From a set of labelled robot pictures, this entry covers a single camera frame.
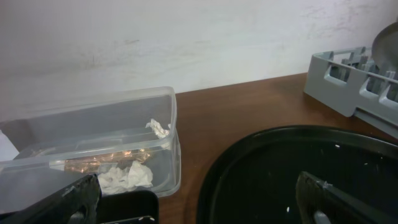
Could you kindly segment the grey-green plate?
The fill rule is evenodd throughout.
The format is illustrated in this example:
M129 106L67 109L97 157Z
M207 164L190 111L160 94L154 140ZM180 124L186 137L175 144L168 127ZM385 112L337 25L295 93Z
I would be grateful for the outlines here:
M397 22L378 33L373 41L371 53L379 68L397 72Z

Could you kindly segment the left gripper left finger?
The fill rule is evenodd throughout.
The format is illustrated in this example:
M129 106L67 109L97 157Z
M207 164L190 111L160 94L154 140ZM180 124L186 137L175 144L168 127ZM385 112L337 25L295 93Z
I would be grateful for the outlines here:
M18 212L1 216L2 224L96 223L101 187L89 174Z

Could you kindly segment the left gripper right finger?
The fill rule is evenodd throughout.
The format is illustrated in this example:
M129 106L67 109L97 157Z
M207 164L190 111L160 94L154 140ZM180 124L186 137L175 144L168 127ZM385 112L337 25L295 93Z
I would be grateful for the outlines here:
M308 172L299 174L295 189L302 223L397 223L396 217L365 204Z

